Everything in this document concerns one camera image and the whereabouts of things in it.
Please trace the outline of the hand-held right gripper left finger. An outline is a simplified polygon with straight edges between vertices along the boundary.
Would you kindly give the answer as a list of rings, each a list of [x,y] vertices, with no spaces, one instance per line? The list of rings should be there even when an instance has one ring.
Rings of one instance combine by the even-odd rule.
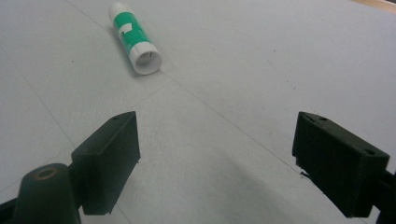
[[[136,113],[105,122],[71,154],[77,204],[89,216],[110,213],[140,159]]]

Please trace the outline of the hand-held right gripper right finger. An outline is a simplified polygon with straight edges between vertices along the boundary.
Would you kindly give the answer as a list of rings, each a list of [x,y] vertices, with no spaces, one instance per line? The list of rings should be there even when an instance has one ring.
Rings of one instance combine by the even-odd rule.
[[[390,217],[389,154],[330,119],[301,112],[292,145],[296,164],[345,217]]]

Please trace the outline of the green and white glue stick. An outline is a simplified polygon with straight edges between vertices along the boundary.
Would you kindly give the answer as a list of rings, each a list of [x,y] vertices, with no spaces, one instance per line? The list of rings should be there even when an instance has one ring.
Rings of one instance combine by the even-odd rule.
[[[157,72],[162,57],[129,6],[122,2],[112,3],[108,16],[136,73],[150,75]]]

